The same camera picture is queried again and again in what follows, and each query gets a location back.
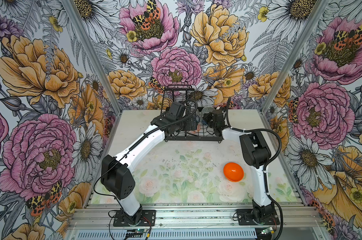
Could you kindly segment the black wire dish rack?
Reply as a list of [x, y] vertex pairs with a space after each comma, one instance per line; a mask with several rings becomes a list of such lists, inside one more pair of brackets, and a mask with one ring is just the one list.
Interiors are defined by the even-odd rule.
[[202, 106], [202, 96], [191, 85], [164, 87], [164, 97], [172, 105], [161, 110], [159, 120], [164, 128], [165, 141], [223, 141], [222, 131], [227, 127], [224, 107]]

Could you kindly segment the green circuit board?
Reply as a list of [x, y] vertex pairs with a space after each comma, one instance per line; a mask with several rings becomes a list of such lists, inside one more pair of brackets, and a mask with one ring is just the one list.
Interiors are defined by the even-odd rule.
[[146, 236], [150, 229], [133, 229], [133, 230], [127, 230], [126, 236], [131, 237], [142, 237]]

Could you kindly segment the aluminium front rail frame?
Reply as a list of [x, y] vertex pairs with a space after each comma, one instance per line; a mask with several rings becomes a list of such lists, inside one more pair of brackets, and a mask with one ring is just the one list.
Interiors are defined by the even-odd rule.
[[114, 227], [117, 205], [90, 205], [77, 211], [68, 227], [67, 240], [123, 240], [127, 230], [150, 229], [133, 240], [329, 240], [331, 239], [314, 207], [282, 204], [283, 223], [273, 226], [240, 226], [236, 210], [245, 205], [154, 205], [153, 227]]

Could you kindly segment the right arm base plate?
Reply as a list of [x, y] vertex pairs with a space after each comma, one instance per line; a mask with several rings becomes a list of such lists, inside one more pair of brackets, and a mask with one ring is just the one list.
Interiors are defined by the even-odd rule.
[[264, 215], [256, 210], [239, 209], [236, 210], [235, 216], [240, 226], [276, 226], [280, 224], [276, 211], [266, 212]]

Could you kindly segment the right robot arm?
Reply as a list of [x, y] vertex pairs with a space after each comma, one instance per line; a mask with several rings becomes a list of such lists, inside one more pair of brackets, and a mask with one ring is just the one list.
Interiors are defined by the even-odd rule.
[[276, 159], [263, 136], [267, 129], [238, 129], [229, 125], [228, 114], [222, 109], [213, 110], [203, 115], [203, 120], [224, 140], [238, 142], [241, 146], [245, 163], [250, 166], [253, 184], [252, 211], [237, 211], [239, 223], [254, 221], [256, 225], [283, 223], [283, 214], [279, 204], [271, 197], [268, 189], [268, 165]]

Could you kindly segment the green patterned bowl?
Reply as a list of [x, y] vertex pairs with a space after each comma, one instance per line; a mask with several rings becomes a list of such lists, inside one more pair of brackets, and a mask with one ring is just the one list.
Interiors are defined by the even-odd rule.
[[207, 107], [202, 108], [202, 110], [200, 112], [201, 112], [202, 115], [204, 115], [204, 114], [209, 114], [214, 110], [215, 110], [214, 107], [207, 106]]

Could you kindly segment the plain orange bowl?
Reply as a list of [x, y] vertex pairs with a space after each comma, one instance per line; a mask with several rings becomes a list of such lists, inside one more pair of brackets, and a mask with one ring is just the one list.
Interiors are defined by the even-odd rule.
[[227, 163], [223, 167], [224, 176], [231, 182], [240, 182], [244, 178], [244, 171], [237, 163]]

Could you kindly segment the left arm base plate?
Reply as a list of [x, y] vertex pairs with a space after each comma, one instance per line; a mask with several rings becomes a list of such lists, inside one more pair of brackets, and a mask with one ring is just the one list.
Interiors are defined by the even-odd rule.
[[114, 227], [153, 227], [156, 222], [155, 210], [139, 210], [135, 215], [129, 216], [123, 210], [116, 212], [113, 218]]

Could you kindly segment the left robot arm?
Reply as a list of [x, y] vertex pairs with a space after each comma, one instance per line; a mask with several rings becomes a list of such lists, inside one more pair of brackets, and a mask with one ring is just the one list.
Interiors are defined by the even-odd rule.
[[151, 121], [149, 127], [129, 147], [115, 156], [107, 155], [102, 160], [99, 181], [120, 204], [122, 221], [137, 225], [143, 218], [143, 207], [134, 195], [136, 186], [132, 175], [140, 161], [166, 137], [183, 130], [186, 123], [196, 115], [197, 102], [188, 99], [174, 102]]

